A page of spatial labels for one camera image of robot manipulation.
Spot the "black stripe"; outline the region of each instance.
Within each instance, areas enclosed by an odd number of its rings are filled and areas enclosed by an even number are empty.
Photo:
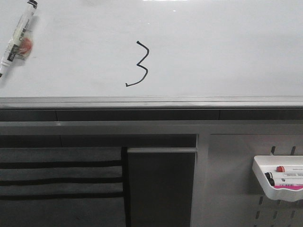
[[[127,148],[125,147],[122,147],[121,149],[121,160],[122,160],[125,223],[126,223],[126,227],[130,227],[131,226],[131,194],[130,194],[129,171],[128,171],[128,153],[127,153]]]
[[[0,186],[24,186],[24,185],[41,185],[52,183],[121,183],[122,177],[108,177],[108,178],[48,178],[37,180],[23,180],[23,181],[0,181]]]
[[[0,169],[40,169],[70,167],[109,167],[121,166],[120,160],[103,162],[10,162],[0,163]]]
[[[2,195],[0,200],[53,200],[53,199],[85,199],[85,198],[118,198],[123,192],[113,193],[79,193],[79,194],[53,194],[53,195]]]

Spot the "whiteboard tray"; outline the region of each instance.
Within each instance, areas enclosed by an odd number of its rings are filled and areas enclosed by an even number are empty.
[[[303,156],[255,156],[252,170],[268,198],[293,202],[303,199],[303,189],[276,189],[270,185],[264,173],[275,172],[277,166],[300,166],[302,163]]]

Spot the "perforated metal panel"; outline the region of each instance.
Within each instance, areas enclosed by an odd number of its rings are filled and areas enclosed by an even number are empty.
[[[211,135],[204,227],[301,227],[303,201],[268,199],[251,170],[255,155],[300,155],[302,135]]]

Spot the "marker cap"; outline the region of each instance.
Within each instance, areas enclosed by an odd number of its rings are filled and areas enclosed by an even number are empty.
[[[267,179],[273,178],[272,173],[264,173]]]
[[[270,183],[271,186],[275,186],[274,179],[270,178],[270,179],[268,179],[268,181],[269,181],[269,183]]]
[[[38,6],[38,3],[35,0],[29,0],[28,1],[29,4],[33,5],[33,7],[36,9]]]
[[[285,169],[284,169],[283,166],[278,166],[278,167],[276,168],[276,171],[277,171],[277,172],[285,172]]]

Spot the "dark gray panel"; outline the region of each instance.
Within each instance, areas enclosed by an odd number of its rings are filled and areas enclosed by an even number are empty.
[[[51,122],[56,121],[56,111],[1,110],[0,122]]]
[[[218,120],[219,110],[61,110],[59,121]]]
[[[195,153],[129,153],[132,227],[189,227]]]
[[[196,135],[71,135],[62,136],[63,147],[180,147],[195,148]]]
[[[302,120],[303,109],[221,110],[220,120]]]
[[[0,136],[0,148],[61,147],[60,136]]]

